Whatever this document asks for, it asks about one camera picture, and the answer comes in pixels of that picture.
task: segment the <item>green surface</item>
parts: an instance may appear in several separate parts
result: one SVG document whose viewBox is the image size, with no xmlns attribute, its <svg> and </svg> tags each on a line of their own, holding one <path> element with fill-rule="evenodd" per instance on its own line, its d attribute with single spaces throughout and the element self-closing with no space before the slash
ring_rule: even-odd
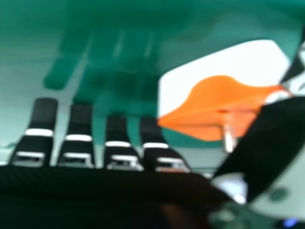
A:
<svg viewBox="0 0 305 229">
<path fill-rule="evenodd" d="M 94 104 L 95 122 L 109 114 L 156 116 L 164 72 L 259 38 L 274 40 L 292 58 L 304 12 L 302 0 L 2 0 L 0 89 L 33 90 L 39 82 L 42 94 L 60 97 L 79 75 L 67 100 Z M 12 96 L 34 100 L 39 93 Z M 165 134 L 174 146 L 219 147 Z"/>
</svg>

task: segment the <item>blue light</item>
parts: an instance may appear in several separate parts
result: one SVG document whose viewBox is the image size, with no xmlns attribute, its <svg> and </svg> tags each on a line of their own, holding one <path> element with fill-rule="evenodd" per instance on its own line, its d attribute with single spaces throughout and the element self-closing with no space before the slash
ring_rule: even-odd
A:
<svg viewBox="0 0 305 229">
<path fill-rule="evenodd" d="M 292 228 L 293 226 L 295 226 L 296 224 L 298 223 L 298 220 L 295 219 L 295 218 L 290 218 L 290 219 L 286 219 L 284 222 L 283 222 L 283 226 L 285 228 Z"/>
</svg>

